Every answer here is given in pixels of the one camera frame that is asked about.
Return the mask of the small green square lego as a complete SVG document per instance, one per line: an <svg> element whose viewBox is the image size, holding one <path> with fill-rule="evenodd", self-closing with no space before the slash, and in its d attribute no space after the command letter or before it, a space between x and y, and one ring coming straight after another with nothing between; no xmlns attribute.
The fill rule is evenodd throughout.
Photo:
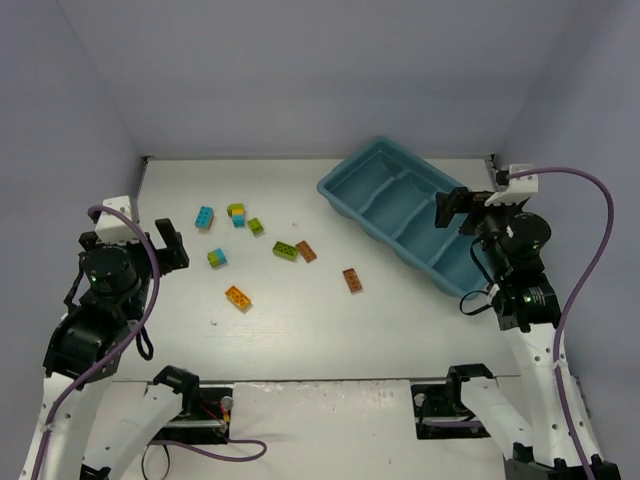
<svg viewBox="0 0 640 480"><path fill-rule="evenodd" d="M259 236L264 233L264 227L258 218L249 219L247 226L254 236Z"/></svg>

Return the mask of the green rectangular lego brick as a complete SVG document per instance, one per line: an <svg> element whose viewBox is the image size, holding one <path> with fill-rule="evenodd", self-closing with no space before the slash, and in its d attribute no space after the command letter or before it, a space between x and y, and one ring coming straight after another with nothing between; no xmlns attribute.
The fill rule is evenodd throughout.
<svg viewBox="0 0 640 480"><path fill-rule="evenodd" d="M294 245L277 241L272 248L272 252L274 255L280 258L283 258L289 261L294 261L297 258L299 250Z"/></svg>

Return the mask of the brown lego brick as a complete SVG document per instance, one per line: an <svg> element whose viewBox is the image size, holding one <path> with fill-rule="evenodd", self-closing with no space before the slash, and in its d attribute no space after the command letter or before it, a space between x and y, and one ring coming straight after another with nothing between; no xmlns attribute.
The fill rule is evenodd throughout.
<svg viewBox="0 0 640 480"><path fill-rule="evenodd" d="M317 254L306 241L300 241L295 245L295 247L306 263L310 263L317 259Z"/></svg>
<svg viewBox="0 0 640 480"><path fill-rule="evenodd" d="M346 269L342 274L351 294L355 294L363 290L361 281L354 268Z"/></svg>

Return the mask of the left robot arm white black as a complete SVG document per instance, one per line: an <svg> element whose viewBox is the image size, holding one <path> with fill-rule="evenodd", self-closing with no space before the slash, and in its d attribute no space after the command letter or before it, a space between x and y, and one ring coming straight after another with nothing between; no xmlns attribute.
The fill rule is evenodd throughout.
<svg viewBox="0 0 640 480"><path fill-rule="evenodd" d="M44 359L41 412L21 471L23 479L119 479L161 429L186 417L200 399L199 378L164 367L140 403L94 448L87 446L98 407L117 372L126 340L144 340L144 321L158 297L158 279L185 269L189 257L168 219L155 226L165 245L124 223L133 239L106 243L94 232L79 242L80 278L88 290L54 330Z"/></svg>

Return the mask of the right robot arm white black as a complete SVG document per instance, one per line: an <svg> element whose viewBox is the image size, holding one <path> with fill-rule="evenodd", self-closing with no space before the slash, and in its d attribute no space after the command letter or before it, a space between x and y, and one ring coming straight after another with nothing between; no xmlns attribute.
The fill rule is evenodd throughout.
<svg viewBox="0 0 640 480"><path fill-rule="evenodd" d="M520 373L529 415L523 417L494 383L487 367L450 368L452 403L470 410L498 445L508 479L618 479L591 431L562 337L560 307L540 251L551 228L522 204L493 206L488 192L465 187L436 196L434 224L457 214L462 235L472 235L487 257L487 305L509 344Z"/></svg>

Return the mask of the blue lego on orange plate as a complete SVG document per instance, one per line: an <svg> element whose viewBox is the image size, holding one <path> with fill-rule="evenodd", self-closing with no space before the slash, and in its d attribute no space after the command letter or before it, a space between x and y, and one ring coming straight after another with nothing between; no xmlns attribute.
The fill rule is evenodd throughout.
<svg viewBox="0 0 640 480"><path fill-rule="evenodd" d="M200 232L208 232L214 219L214 209L209 206L201 206L194 222L195 228Z"/></svg>

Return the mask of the green and blue lego cube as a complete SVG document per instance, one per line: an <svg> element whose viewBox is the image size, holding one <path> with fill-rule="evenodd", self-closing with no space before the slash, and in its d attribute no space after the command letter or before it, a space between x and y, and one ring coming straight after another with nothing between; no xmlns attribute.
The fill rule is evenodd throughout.
<svg viewBox="0 0 640 480"><path fill-rule="evenodd" d="M216 248L207 253L207 260L209 265L216 269L227 264L227 258L224 251L221 248Z"/></svg>

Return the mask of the green yellow blue lego stack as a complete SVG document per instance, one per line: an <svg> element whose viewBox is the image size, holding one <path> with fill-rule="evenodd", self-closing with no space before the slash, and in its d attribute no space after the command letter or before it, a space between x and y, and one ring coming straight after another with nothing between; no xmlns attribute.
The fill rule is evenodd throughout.
<svg viewBox="0 0 640 480"><path fill-rule="evenodd" d="M232 224L235 228L245 226L245 208L243 203L229 204L227 207L227 214L230 217Z"/></svg>

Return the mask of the teal divided plastic tray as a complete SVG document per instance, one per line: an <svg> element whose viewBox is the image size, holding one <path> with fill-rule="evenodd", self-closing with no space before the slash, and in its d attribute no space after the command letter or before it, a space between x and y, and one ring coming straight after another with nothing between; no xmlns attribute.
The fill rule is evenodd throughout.
<svg viewBox="0 0 640 480"><path fill-rule="evenodd" d="M486 279L470 255L472 238L458 233L462 219L434 226L436 194L462 184L387 137L376 137L349 155L317 184L340 215L387 245L442 292L461 298Z"/></svg>

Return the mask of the orange yellow lego brick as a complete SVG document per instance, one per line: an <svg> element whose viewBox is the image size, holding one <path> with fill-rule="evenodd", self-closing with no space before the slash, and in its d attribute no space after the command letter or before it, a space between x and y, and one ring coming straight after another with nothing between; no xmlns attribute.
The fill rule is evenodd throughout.
<svg viewBox="0 0 640 480"><path fill-rule="evenodd" d="M252 307L251 299L238 287L232 285L225 291L227 300L239 311L246 312Z"/></svg>

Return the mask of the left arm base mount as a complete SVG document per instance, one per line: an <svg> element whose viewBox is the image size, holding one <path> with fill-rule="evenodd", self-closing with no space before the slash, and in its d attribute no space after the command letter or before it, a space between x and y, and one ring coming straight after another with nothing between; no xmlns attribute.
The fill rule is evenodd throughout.
<svg viewBox="0 0 640 480"><path fill-rule="evenodd" d="M228 385L205 385L203 388L180 388L153 384L146 388L143 406L154 410L165 408L165 423L152 437L153 441L170 441L187 445L226 444L231 413L226 397L233 398Z"/></svg>

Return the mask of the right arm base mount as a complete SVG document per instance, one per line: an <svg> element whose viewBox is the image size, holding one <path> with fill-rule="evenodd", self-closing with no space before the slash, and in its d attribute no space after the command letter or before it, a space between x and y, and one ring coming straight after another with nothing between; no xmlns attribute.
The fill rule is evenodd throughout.
<svg viewBox="0 0 640 480"><path fill-rule="evenodd" d="M411 397L418 440L490 437L470 410L453 403L445 384L412 384Z"/></svg>

